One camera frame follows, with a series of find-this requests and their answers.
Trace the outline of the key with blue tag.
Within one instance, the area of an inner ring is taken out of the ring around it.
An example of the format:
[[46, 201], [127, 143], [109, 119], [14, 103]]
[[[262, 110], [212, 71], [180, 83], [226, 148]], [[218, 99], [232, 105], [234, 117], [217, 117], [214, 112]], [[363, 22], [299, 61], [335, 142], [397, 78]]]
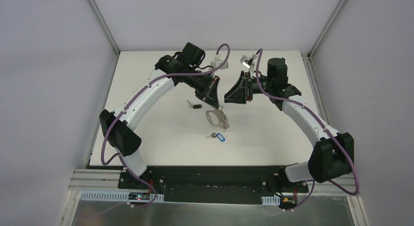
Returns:
[[220, 142], [225, 142], [226, 139], [221, 133], [211, 133], [210, 135], [206, 136], [206, 139], [215, 138], [218, 139]]

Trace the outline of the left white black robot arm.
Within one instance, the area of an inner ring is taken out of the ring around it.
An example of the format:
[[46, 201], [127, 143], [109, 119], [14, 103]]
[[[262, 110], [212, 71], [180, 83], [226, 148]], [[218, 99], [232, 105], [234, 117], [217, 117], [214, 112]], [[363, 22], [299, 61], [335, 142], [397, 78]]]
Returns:
[[149, 176], [144, 173], [147, 165], [139, 151], [142, 139], [135, 133], [135, 129], [152, 108], [152, 106], [177, 84], [185, 83], [195, 90], [195, 96], [215, 109], [219, 108], [217, 87], [219, 76], [214, 72], [223, 68], [230, 56], [230, 47], [227, 43], [219, 46], [227, 49], [226, 57], [219, 61], [219, 65], [206, 72], [197, 69], [203, 62], [206, 53], [201, 48], [188, 42], [182, 51], [174, 55], [161, 57], [154, 65], [154, 69], [145, 83], [122, 105], [113, 111], [103, 110], [100, 115], [100, 125], [104, 136], [101, 149], [101, 162], [104, 160], [106, 144], [110, 144], [117, 151], [123, 166], [132, 174], [130, 182], [137, 189], [148, 185]]

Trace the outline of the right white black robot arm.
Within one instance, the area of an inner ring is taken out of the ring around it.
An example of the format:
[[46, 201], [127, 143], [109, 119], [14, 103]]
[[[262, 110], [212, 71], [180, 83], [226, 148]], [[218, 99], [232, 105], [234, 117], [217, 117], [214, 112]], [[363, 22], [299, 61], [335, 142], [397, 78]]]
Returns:
[[282, 169], [277, 185], [284, 192], [295, 188], [298, 181], [324, 183], [353, 171], [354, 139], [339, 133], [310, 108], [302, 93], [288, 82], [288, 66], [284, 58], [271, 58], [266, 75], [242, 71], [237, 83], [224, 95], [225, 103], [246, 104], [254, 94], [265, 94], [276, 107], [289, 116], [313, 146], [307, 162]]

